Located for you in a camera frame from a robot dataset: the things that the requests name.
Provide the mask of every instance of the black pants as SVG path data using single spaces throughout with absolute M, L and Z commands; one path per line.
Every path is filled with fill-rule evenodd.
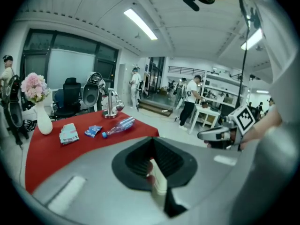
M 195 103 L 191 102 L 185 102 L 184 108 L 180 114 L 180 126 L 183 126 L 188 119 L 188 117 L 191 115 L 193 109 L 194 109 Z

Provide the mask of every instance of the flower bouquet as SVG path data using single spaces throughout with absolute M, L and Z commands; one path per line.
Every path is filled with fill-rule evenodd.
M 43 100 L 50 92 L 44 77 L 36 73 L 30 73 L 25 80 L 22 81 L 21 91 L 24 92 L 29 101 L 36 105 L 37 126 L 40 132 L 44 135 L 51 133 L 53 126 L 43 104 Z

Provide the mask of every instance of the blue wrapper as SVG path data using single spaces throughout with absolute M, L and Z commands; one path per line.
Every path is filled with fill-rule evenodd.
M 101 126 L 91 126 L 89 127 L 89 130 L 85 131 L 84 133 L 89 137 L 95 137 L 96 134 L 101 131 Z

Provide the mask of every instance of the white tile floor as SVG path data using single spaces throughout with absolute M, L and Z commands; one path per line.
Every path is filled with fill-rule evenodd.
M 188 134 L 188 131 L 185 132 L 178 128 L 179 123 L 174 120 L 179 113 L 175 112 L 170 117 L 165 117 L 144 109 L 140 109 L 138 112 L 135 109 L 131 109 L 129 106 L 125 107 L 123 112 L 129 116 L 133 116 L 139 121 L 157 128 L 161 137 L 170 138 L 178 142 L 189 143 L 195 146 L 206 147 L 203 141 L 197 138 L 198 131 L 203 129 L 200 124 L 196 124 L 191 135 Z M 190 124 L 186 123 L 185 126 L 190 128 Z M 15 138 L 12 134 L 0 141 L 0 158 L 7 169 L 7 173 L 11 179 L 20 183 L 23 187 L 25 187 L 26 158 L 32 134 L 33 132 L 29 133 L 30 138 L 28 140 L 20 135 L 23 141 L 22 149 L 19 145 L 16 145 Z

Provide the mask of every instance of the white table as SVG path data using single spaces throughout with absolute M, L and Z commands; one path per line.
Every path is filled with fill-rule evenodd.
M 195 104 L 195 107 L 194 107 L 193 112 L 192 112 L 191 119 L 189 121 L 189 123 L 191 123 L 192 120 L 193 120 L 192 127 L 191 127 L 191 129 L 189 131 L 189 134 L 192 134 L 192 132 L 194 130 L 194 127 L 195 127 L 195 124 L 197 122 L 198 116 L 199 116 L 200 113 L 206 114 L 205 119 L 203 121 L 202 127 L 204 127 L 205 124 L 208 124 L 208 122 L 207 122 L 208 115 L 211 115 L 211 116 L 215 117 L 214 121 L 211 124 L 211 128 L 214 128 L 214 126 L 215 126 L 215 124 L 217 122 L 217 119 L 220 116 L 219 112 L 215 112 L 215 111 L 211 110 L 210 107 L 208 107 L 208 108 L 202 108 L 202 105 Z

